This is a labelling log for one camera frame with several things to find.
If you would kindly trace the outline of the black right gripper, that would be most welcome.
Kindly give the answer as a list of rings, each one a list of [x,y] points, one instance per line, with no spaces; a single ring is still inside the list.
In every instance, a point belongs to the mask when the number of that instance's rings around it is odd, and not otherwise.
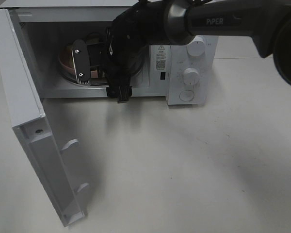
[[[106,87],[107,97],[117,99],[117,103],[128,102],[132,96],[131,79],[142,69],[142,51],[124,51],[116,56],[114,52],[104,49],[100,68],[109,85]]]

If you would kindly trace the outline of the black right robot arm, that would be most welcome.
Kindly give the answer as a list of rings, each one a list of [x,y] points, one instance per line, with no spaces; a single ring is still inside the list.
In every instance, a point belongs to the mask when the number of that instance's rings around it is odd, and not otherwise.
[[[108,96],[129,100],[132,68],[146,46],[187,45],[197,35],[250,37],[291,85],[291,0],[140,0],[107,29],[100,68]]]

